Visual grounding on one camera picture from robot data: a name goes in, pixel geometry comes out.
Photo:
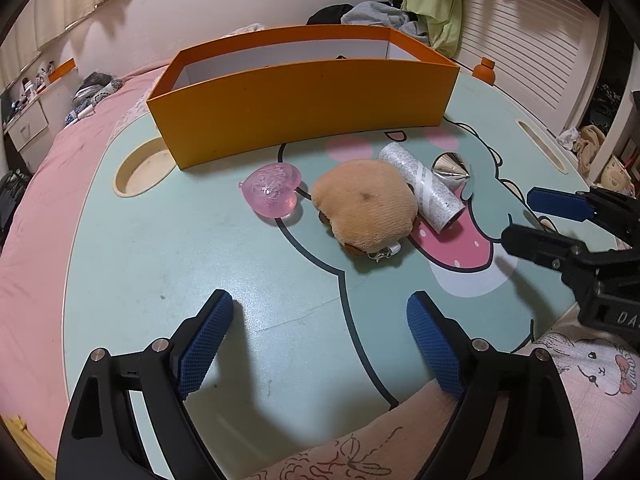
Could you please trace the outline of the grey glitter paper roll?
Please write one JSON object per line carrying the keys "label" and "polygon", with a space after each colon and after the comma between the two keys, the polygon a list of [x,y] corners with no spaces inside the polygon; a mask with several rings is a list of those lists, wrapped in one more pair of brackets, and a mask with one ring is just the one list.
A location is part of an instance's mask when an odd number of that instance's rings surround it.
{"label": "grey glitter paper roll", "polygon": [[465,208],[462,200],[399,143],[384,146],[378,158],[400,171],[413,189],[420,215],[436,233],[446,230],[460,217]]}

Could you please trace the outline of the silver foil cone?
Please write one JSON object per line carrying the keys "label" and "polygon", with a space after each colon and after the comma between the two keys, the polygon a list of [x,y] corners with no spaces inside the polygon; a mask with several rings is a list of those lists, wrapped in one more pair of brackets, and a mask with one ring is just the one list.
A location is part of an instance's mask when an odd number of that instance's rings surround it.
{"label": "silver foil cone", "polygon": [[471,169],[455,152],[440,154],[433,162],[432,173],[451,192],[462,190],[471,179]]}

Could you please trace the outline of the brown burger plush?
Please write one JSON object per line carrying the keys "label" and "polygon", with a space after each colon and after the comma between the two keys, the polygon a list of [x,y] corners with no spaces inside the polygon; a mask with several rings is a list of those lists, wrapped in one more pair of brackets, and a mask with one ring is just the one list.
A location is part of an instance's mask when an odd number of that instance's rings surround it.
{"label": "brown burger plush", "polygon": [[318,177],[310,196],[320,221],[352,256],[397,252],[418,218],[412,188],[381,159],[341,162]]}

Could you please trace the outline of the pink heart jelly toy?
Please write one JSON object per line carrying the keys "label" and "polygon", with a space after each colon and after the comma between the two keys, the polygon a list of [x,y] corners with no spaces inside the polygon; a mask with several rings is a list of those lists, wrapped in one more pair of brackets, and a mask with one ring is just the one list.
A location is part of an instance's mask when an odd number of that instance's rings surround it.
{"label": "pink heart jelly toy", "polygon": [[239,188],[255,214],[275,219],[288,216],[296,207],[296,188],[302,174],[288,162],[273,162],[256,169]]}

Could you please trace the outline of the orange water bottle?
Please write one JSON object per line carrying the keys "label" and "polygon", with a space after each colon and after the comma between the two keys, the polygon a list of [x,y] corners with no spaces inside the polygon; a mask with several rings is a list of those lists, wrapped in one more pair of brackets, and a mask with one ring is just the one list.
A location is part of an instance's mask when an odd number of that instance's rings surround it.
{"label": "orange water bottle", "polygon": [[493,86],[496,82],[495,62],[490,58],[481,58],[472,70],[472,76]]}

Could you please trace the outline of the grey clothing pile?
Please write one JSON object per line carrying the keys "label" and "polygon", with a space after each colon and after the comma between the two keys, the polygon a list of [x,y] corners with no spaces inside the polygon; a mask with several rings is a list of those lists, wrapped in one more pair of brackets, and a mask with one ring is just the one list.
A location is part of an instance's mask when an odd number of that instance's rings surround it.
{"label": "grey clothing pile", "polygon": [[384,2],[358,3],[341,17],[341,24],[384,26],[398,30],[427,46],[431,44],[427,27],[418,20],[416,14],[397,9]]}

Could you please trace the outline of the black clothing on bed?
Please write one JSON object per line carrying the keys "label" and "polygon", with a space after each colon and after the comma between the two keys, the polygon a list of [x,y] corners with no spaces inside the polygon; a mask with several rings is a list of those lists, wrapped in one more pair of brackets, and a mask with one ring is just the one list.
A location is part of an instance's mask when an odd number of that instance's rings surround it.
{"label": "black clothing on bed", "polygon": [[307,25],[339,25],[342,17],[354,7],[349,3],[332,4],[312,14]]}

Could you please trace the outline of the white bedside drawer cabinet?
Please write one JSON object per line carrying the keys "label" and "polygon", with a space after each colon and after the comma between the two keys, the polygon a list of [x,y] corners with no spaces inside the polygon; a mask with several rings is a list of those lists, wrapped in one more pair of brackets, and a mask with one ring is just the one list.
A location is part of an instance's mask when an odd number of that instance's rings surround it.
{"label": "white bedside drawer cabinet", "polygon": [[38,99],[27,104],[9,123],[6,132],[17,151],[48,128],[48,120]]}

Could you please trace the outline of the orange cardboard box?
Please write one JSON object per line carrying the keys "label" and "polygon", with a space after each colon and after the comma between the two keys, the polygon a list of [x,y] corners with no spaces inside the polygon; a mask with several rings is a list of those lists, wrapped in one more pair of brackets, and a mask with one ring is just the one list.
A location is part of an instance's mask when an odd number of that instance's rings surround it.
{"label": "orange cardboard box", "polygon": [[283,143],[437,126],[458,73],[388,27],[268,28],[179,51],[146,105],[186,169]]}

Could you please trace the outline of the grey clothes heap on bed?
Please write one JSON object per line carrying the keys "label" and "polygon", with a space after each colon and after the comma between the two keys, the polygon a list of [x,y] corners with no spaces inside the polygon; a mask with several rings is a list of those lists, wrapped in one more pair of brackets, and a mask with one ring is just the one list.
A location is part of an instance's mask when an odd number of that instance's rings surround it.
{"label": "grey clothes heap on bed", "polygon": [[92,72],[82,82],[72,99],[72,108],[64,120],[67,127],[82,117],[82,114],[92,112],[99,102],[112,96],[122,86],[124,82],[112,75],[101,72]]}

